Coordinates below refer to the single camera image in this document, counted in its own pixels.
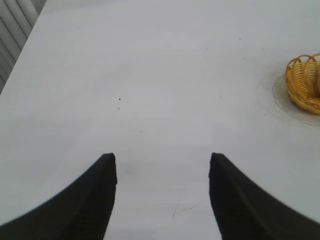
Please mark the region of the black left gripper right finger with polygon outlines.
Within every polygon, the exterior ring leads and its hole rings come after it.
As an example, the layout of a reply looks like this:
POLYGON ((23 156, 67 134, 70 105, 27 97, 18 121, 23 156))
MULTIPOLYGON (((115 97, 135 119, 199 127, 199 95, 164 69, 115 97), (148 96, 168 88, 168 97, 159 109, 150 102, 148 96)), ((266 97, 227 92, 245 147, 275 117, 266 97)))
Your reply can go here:
POLYGON ((212 153, 209 198, 224 240, 318 240, 320 224, 282 203, 240 171, 224 154, 212 153))

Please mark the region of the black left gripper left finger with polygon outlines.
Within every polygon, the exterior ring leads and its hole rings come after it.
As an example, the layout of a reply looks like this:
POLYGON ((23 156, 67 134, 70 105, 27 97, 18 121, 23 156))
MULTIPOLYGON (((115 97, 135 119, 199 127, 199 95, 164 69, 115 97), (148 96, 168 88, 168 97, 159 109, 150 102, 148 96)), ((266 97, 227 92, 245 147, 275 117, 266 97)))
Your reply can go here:
POLYGON ((1 225, 2 240, 102 240, 117 189, 116 158, 103 154, 72 184, 1 225))

